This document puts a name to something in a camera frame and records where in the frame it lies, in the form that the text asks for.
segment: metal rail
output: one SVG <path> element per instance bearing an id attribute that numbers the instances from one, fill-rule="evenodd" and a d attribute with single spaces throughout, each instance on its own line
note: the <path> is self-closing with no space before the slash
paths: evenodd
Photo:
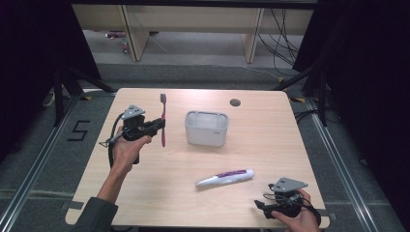
<path id="1" fill-rule="evenodd" d="M 30 194 L 30 190 L 36 184 L 37 180 L 39 179 L 40 174 L 42 173 L 43 168 L 50 156 L 52 149 L 54 148 L 55 144 L 60 137 L 60 134 L 63 128 L 66 126 L 68 118 L 73 111 L 73 107 L 78 102 L 79 96 L 72 96 L 66 106 L 66 114 L 62 118 L 59 125 L 54 127 L 51 131 L 50 136 L 48 137 L 47 141 L 43 145 L 39 155 L 37 156 L 36 160 L 34 161 L 33 166 L 30 168 L 30 171 L 27 173 L 24 181 L 21 183 L 18 190 L 15 192 L 15 195 L 12 201 L 9 203 L 6 211 L 4 211 L 3 215 L 1 216 L 0 220 L 0 229 L 1 231 L 10 231 L 12 229 L 15 220 L 18 217 L 24 203 L 27 200 L 27 197 Z"/>
<path id="2" fill-rule="evenodd" d="M 309 109 L 316 108 L 313 99 L 307 98 L 307 107 Z M 352 203 L 358 219 L 364 228 L 364 231 L 376 232 L 379 231 L 373 216 L 371 215 L 370 209 L 368 208 L 366 202 L 362 198 L 352 176 L 350 175 L 346 165 L 344 164 L 343 158 L 341 157 L 335 142 L 333 141 L 329 131 L 326 127 L 322 126 L 318 115 L 312 115 L 313 122 L 319 131 L 319 134 L 325 144 L 328 154 L 335 166 L 337 174 L 343 183 L 346 193 Z"/>

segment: white toothpaste tube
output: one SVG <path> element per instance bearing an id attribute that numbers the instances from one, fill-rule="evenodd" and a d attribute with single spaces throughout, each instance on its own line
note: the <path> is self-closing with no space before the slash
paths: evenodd
<path id="1" fill-rule="evenodd" d="M 252 169 L 230 171 L 230 172 L 220 173 L 211 178 L 200 181 L 196 183 L 196 185 L 197 186 L 224 185 L 224 184 L 234 183 L 237 181 L 248 180 L 248 179 L 251 179 L 252 177 L 253 177 Z"/>

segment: table surface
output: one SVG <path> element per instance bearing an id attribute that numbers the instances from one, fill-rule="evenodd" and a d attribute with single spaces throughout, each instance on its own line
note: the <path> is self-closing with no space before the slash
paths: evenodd
<path id="1" fill-rule="evenodd" d="M 140 153 L 117 200 L 115 225 L 166 227 L 275 228 L 253 200 L 271 203 L 263 193 L 280 177 L 308 183 L 316 209 L 325 209 L 288 98 L 283 92 L 192 89 L 120 89 L 108 112 L 73 201 L 96 196 L 109 172 L 105 141 L 117 116 L 130 104 L 146 111 L 146 121 L 161 117 L 160 94 L 166 94 L 166 146 L 161 132 Z M 232 99 L 240 106 L 230 105 Z M 190 110 L 221 112 L 229 117 L 222 147 L 187 141 L 185 116 Z M 215 174 L 253 169 L 254 177 L 231 185 L 198 188 L 195 183 Z M 74 224 L 81 210 L 69 209 Z M 329 226 L 322 217 L 321 227 Z"/>

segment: plastic container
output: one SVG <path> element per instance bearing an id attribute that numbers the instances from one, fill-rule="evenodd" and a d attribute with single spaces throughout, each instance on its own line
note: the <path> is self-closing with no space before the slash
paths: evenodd
<path id="1" fill-rule="evenodd" d="M 223 146 L 228 130 L 226 114 L 192 110 L 185 117 L 187 140 L 190 144 Z"/>

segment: person's arm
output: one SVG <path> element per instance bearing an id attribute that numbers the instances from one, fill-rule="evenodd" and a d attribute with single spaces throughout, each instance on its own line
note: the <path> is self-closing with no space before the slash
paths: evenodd
<path id="1" fill-rule="evenodd" d="M 115 205 L 121 186 L 141 148 L 151 142 L 150 136 L 136 141 L 119 138 L 114 145 L 114 163 L 97 197 L 87 202 L 73 231 L 108 231 L 118 206 Z"/>
<path id="2" fill-rule="evenodd" d="M 145 135 L 136 141 L 119 138 L 114 145 L 114 163 L 97 197 L 115 203 L 121 186 L 127 174 L 132 170 L 132 164 L 139 156 L 142 146 L 151 142 L 151 137 Z"/>
<path id="3" fill-rule="evenodd" d="M 299 193 L 304 199 L 310 202 L 310 195 L 302 189 L 298 189 Z M 288 217 L 281 212 L 272 211 L 272 216 L 285 223 L 288 228 L 285 230 L 292 232 L 319 232 L 319 226 L 316 222 L 316 217 L 314 214 L 302 207 L 301 212 L 296 217 Z"/>

